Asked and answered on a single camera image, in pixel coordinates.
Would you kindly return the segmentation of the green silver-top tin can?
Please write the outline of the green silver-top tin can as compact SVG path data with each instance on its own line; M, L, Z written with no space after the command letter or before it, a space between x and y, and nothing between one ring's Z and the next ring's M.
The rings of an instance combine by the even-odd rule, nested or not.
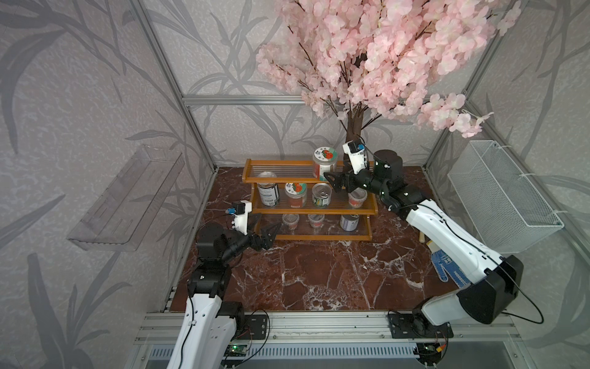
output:
M331 202L332 187L326 183L317 183L312 187L313 204L318 208L325 208Z

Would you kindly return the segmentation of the small clear tub pink label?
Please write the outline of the small clear tub pink label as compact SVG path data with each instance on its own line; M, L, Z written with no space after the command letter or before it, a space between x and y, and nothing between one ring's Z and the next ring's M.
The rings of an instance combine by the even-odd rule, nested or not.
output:
M348 194L349 205L352 208L361 208L367 200L368 193L362 188L356 188Z

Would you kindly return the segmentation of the tall jar strawberry lid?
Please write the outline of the tall jar strawberry lid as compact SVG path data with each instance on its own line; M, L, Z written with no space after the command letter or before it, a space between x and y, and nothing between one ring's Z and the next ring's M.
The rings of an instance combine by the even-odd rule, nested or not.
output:
M337 164L337 152L332 147L319 147L313 152L313 173L320 181L325 181L326 172L335 172Z

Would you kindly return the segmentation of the orange wooden three-tier shelf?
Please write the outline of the orange wooden three-tier shelf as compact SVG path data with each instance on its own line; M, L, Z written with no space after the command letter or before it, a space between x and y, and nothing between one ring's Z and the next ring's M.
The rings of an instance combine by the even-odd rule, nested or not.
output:
M376 198L350 201L314 175L312 161L248 159L242 175L252 187L256 230L279 224L278 240L370 241L371 220L378 215Z

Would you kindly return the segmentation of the clear jar red label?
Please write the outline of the clear jar red label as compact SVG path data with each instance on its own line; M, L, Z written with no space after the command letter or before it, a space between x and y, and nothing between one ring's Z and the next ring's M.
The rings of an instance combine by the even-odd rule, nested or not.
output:
M291 208L303 208L307 202L307 185L300 182L285 184L285 194Z

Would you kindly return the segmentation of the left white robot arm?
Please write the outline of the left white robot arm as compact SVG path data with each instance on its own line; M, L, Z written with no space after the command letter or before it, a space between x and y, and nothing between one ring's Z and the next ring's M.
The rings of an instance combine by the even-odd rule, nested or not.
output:
M251 248L273 246L282 223L255 232L261 215L244 228L227 229L211 221L198 229L198 263L187 281L187 303L169 368L217 368L227 346L244 330L246 317L240 302L224 301L232 276L230 263Z

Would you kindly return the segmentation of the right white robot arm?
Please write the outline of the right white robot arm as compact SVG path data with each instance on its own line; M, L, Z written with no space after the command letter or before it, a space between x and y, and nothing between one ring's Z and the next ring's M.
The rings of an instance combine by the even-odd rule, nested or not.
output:
M376 152L371 165L360 141L345 143L343 151L347 157L344 170L324 173L333 190L351 193L361 188L376 195L389 212L445 252L467 279L467 285L458 291L426 300L419 317L435 326L466 317L492 324L521 295L522 262L514 256L505 258L479 242L418 187L405 183L403 161L396 152Z

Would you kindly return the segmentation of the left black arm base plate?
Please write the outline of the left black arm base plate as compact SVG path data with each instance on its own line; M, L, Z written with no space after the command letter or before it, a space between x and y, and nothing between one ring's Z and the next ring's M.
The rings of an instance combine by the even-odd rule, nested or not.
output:
M254 314L247 317L244 330L239 333L239 340L259 341L265 340L268 336L270 318L265 314Z

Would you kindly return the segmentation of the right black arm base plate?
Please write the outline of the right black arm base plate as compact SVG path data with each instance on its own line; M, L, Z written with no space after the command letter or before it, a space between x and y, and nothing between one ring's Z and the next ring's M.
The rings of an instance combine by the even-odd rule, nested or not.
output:
M450 323L432 325L422 315L388 311L387 321L394 339L443 339L453 338Z

